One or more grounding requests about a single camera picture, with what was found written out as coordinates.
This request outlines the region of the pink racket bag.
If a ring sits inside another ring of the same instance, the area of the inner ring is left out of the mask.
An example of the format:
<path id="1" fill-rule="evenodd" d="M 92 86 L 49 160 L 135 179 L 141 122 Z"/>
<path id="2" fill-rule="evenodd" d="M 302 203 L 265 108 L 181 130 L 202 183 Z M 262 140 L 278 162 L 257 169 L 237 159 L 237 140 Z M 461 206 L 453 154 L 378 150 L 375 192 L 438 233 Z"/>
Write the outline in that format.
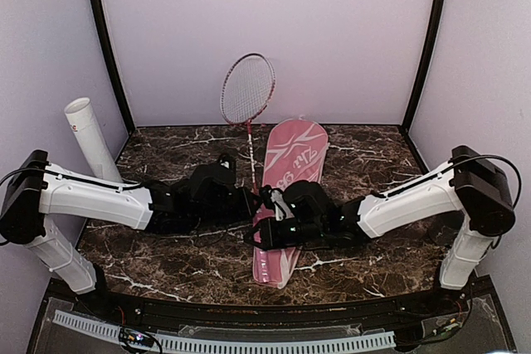
<path id="1" fill-rule="evenodd" d="M 299 180 L 320 182 L 329 136 L 320 124 L 287 119 L 271 131 L 266 145 L 262 184 L 284 191 Z M 253 278 L 258 284 L 284 288 L 294 272 L 300 250 L 253 250 Z"/>

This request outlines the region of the red badminton racket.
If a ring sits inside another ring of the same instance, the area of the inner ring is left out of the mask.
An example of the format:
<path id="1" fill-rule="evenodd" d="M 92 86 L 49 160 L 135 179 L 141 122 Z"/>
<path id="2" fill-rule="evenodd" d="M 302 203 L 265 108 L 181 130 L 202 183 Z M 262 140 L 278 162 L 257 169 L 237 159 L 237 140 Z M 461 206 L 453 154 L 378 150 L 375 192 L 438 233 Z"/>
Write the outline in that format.
<path id="1" fill-rule="evenodd" d="M 258 188 L 251 123 L 266 109 L 275 83 L 272 64 L 262 54 L 252 52 L 240 57 L 230 67 L 222 84 L 222 117 L 229 124 L 246 126 L 254 192 L 257 192 Z"/>

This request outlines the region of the white shuttlecock tube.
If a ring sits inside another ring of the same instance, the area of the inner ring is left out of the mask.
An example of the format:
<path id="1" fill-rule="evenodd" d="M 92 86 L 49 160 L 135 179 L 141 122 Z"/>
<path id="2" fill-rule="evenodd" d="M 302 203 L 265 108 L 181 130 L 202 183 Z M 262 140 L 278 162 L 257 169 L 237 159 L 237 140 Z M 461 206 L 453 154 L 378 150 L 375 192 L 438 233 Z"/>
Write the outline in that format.
<path id="1" fill-rule="evenodd" d="M 93 174 L 99 179 L 121 183 L 123 180 L 100 130 L 90 99 L 81 97 L 71 101 L 64 108 L 64 114 Z"/>

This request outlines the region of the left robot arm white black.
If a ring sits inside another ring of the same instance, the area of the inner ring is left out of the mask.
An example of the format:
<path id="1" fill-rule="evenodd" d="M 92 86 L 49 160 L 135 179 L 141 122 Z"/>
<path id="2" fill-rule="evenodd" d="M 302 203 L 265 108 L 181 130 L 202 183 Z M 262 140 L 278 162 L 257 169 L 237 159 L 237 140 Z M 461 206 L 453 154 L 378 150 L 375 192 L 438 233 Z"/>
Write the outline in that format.
<path id="1" fill-rule="evenodd" d="M 136 184 L 110 182 L 69 171 L 33 151 L 3 182 L 1 236 L 22 245 L 60 276 L 73 293 L 100 318 L 117 310 L 105 287 L 103 271 L 74 248 L 52 220 L 71 215 L 124 225 L 155 235 L 189 234 L 201 226 L 250 221 L 262 200 L 236 186 L 236 165 L 222 154 L 216 162 L 195 168 L 189 178 L 168 185 L 149 180 Z"/>

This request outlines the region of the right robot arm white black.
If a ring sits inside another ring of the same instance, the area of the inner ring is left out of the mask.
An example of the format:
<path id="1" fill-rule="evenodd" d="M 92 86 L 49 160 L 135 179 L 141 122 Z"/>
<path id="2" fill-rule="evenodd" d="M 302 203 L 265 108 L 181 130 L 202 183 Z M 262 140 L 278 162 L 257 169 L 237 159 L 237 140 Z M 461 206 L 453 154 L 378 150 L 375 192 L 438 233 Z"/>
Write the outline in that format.
<path id="1" fill-rule="evenodd" d="M 447 162 L 427 174 L 341 205 L 317 182 L 301 180 L 284 190 L 264 187 L 265 206 L 280 214 L 257 221 L 244 241 L 264 251 L 313 243 L 323 243 L 326 249 L 350 248 L 413 222 L 458 211 L 464 220 L 442 261 L 440 284 L 423 299 L 423 308 L 440 316 L 454 304 L 455 290 L 466 286 L 494 241 L 516 222 L 514 209 L 521 194 L 510 191 L 506 173 L 495 161 L 513 164 L 460 145 Z"/>

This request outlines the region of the black front rail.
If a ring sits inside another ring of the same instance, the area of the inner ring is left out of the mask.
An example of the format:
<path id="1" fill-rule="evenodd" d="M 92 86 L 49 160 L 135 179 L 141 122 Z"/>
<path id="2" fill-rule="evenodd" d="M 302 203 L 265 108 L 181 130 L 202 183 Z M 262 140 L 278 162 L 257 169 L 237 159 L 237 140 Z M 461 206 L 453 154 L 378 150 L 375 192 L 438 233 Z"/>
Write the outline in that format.
<path id="1" fill-rule="evenodd" d="M 131 326 L 167 327 L 178 329 L 185 325 L 199 327 L 331 327 L 360 324 L 370 327 L 409 327 L 436 316 L 469 310 L 472 289 L 461 291 L 430 289 L 419 293 L 376 298 L 362 301 L 316 305 L 236 306 L 141 298 L 122 293 L 109 293 L 116 312 L 124 315 L 105 315 L 105 320 L 124 318 Z"/>

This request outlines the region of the black left corner post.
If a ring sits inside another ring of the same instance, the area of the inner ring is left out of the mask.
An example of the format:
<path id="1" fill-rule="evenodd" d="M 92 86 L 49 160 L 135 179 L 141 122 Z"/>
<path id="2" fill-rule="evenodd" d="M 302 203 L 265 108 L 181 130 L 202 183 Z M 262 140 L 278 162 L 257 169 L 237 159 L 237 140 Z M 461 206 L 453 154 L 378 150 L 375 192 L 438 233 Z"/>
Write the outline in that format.
<path id="1" fill-rule="evenodd" d="M 119 77 L 119 69 L 114 57 L 114 51 L 110 40 L 109 29 L 105 20 L 105 10 L 102 0 L 90 0 L 95 28 L 100 43 L 100 49 L 104 58 L 105 68 L 110 79 L 111 88 L 117 102 L 120 116 L 124 122 L 127 134 L 131 135 L 135 130 L 135 124 L 130 111 L 124 87 Z"/>

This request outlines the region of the black corner post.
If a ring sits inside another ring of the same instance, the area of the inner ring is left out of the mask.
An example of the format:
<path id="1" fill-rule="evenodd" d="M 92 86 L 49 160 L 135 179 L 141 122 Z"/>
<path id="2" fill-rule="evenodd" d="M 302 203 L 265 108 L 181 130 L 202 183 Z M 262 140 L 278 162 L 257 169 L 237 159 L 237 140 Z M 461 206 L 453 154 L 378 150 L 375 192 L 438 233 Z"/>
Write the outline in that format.
<path id="1" fill-rule="evenodd" d="M 418 105 L 420 104 L 422 91 L 431 64 L 431 58 L 436 46 L 436 38 L 439 31 L 444 2 L 445 0 L 432 0 L 425 40 L 421 50 L 421 57 L 413 82 L 412 92 L 407 103 L 406 112 L 401 123 L 401 131 L 404 136 L 409 134 L 417 113 Z"/>
<path id="2" fill-rule="evenodd" d="M 119 69 L 114 57 L 114 51 L 110 40 L 109 29 L 105 20 L 105 10 L 102 0 L 90 0 L 95 28 L 100 43 L 100 49 L 104 58 L 105 68 L 110 79 L 111 88 L 117 102 L 120 116 L 124 122 L 127 134 L 131 135 L 135 130 L 135 124 L 130 111 L 124 87 L 119 77 Z"/>

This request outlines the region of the black right corner post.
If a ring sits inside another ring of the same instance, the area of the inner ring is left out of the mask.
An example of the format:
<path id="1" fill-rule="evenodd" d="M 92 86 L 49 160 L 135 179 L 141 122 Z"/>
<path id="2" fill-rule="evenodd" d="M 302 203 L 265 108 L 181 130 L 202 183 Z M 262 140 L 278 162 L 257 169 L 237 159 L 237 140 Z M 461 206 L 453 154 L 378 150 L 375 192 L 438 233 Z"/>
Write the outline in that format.
<path id="1" fill-rule="evenodd" d="M 431 64 L 431 58 L 436 46 L 436 38 L 439 31 L 444 2 L 445 0 L 432 0 L 425 40 L 421 50 L 421 57 L 413 82 L 412 92 L 407 103 L 406 112 L 401 123 L 401 131 L 404 136 L 409 134 L 417 113 L 418 105 L 420 104 L 422 91 Z"/>

